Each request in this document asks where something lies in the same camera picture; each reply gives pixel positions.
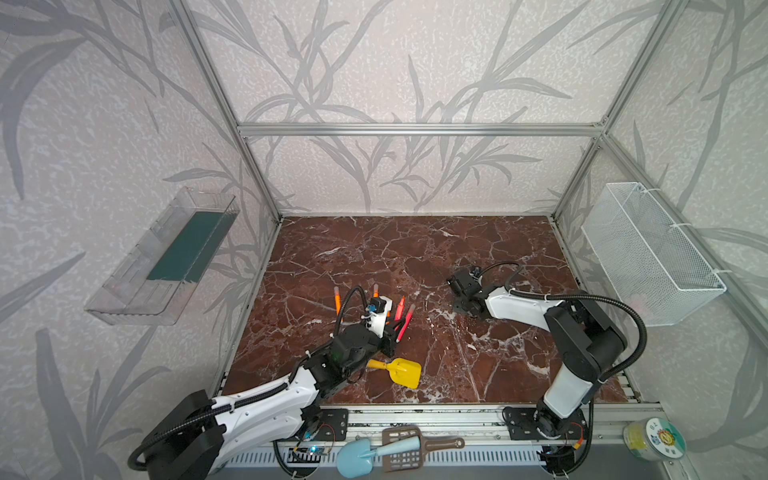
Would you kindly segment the pink highlighter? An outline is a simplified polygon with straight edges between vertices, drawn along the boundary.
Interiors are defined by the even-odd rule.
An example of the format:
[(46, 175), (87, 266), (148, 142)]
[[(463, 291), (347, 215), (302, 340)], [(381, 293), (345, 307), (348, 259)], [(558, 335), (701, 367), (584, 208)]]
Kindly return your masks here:
[(409, 326), (409, 324), (411, 322), (411, 319), (413, 317), (413, 313), (414, 313), (415, 307), (416, 307), (415, 304), (411, 304), (410, 305), (410, 307), (407, 310), (407, 313), (405, 315), (405, 319), (400, 323), (400, 328), (398, 330), (398, 336), (397, 336), (397, 339), (396, 339), (397, 343), (399, 343), (403, 339), (405, 331), (406, 331), (407, 327)]
[(399, 322), (403, 317), (403, 311), (404, 311), (404, 305), (405, 305), (405, 297), (402, 297), (399, 303), (397, 304), (395, 316), (394, 316), (394, 322)]

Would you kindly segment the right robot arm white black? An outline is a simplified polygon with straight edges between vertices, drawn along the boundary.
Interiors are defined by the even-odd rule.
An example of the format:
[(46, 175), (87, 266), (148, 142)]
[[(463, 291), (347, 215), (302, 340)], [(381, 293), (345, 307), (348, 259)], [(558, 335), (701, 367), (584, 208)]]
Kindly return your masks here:
[[(458, 313), (481, 320), (515, 321), (549, 332), (562, 366), (538, 401), (531, 423), (543, 437), (557, 439), (601, 385), (639, 360), (647, 347), (647, 327), (632, 307), (614, 298), (583, 291), (542, 294), (515, 289), (512, 281), (523, 270), (514, 261), (485, 268), (471, 266), (455, 271), (447, 283)], [(637, 328), (637, 344), (623, 361), (618, 357), (629, 342), (602, 309), (604, 305), (623, 311)]]

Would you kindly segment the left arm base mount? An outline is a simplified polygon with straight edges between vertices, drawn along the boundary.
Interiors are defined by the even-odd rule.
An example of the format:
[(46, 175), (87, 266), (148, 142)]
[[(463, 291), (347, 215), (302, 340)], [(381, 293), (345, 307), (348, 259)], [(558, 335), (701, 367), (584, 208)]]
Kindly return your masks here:
[(302, 441), (343, 441), (347, 437), (348, 409), (307, 407), (302, 411), (302, 419), (296, 434)]

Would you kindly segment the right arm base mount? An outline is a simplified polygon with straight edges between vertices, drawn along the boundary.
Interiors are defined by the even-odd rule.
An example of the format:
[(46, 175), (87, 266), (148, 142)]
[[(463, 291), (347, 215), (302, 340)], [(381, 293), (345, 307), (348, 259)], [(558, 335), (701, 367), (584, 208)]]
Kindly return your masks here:
[(579, 440), (584, 438), (587, 420), (581, 409), (560, 418), (544, 404), (536, 407), (506, 406), (502, 420), (511, 440)]

